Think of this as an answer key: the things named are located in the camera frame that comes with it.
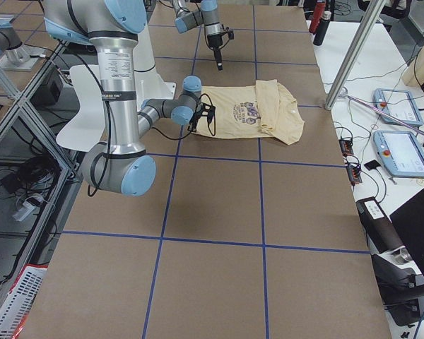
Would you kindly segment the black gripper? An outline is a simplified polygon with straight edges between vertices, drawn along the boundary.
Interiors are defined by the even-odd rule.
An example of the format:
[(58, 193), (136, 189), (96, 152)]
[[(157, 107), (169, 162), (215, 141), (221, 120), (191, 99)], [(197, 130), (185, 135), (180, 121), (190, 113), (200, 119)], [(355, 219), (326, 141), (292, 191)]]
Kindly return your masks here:
[(187, 127), (187, 130), (189, 133), (196, 132), (196, 125), (198, 124), (198, 121), (202, 117), (202, 114), (203, 114), (203, 105), (199, 104), (194, 108), (194, 113)]
[(209, 49), (213, 51), (213, 55), (215, 58), (216, 67), (219, 71), (223, 70), (223, 60), (221, 56), (221, 47), (223, 45), (223, 38), (220, 33), (214, 35), (207, 35), (207, 45)]

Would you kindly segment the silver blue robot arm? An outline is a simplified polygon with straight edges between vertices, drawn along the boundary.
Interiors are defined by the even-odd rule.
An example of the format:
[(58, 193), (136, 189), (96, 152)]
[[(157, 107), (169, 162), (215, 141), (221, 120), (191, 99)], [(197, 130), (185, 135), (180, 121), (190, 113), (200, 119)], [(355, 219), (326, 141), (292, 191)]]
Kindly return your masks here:
[(185, 1), (170, 1), (170, 3), (175, 10), (175, 27), (178, 33), (185, 33), (201, 25), (204, 27), (206, 46), (213, 52), (218, 70), (222, 71), (221, 49), (224, 46), (223, 37), (229, 33), (229, 29), (220, 22), (217, 1), (200, 1), (193, 10), (187, 8)]
[(155, 160), (140, 141), (157, 120), (193, 124), (202, 109), (201, 81), (184, 79), (175, 100), (149, 99), (137, 109), (134, 49), (147, 25), (142, 1), (46, 1), (45, 25), (55, 39), (94, 46), (95, 79), (105, 111), (107, 140), (94, 145), (81, 165), (88, 195), (98, 190), (141, 196), (152, 186)]

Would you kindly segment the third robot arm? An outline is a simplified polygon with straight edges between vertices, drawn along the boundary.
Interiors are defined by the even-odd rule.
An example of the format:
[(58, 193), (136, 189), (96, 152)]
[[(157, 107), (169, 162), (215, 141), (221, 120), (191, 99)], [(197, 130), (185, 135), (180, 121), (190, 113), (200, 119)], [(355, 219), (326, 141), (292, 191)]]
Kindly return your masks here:
[[(55, 39), (78, 44), (93, 44), (98, 51), (98, 65), (103, 78), (127, 78), (130, 66), (137, 73), (155, 70), (155, 61), (146, 24), (132, 27), (117, 26), (110, 29), (94, 29), (85, 32), (67, 28), (53, 21), (45, 21), (47, 32)], [(27, 52), (10, 23), (0, 20), (0, 56), (4, 52), (17, 52), (16, 64), (26, 62)]]

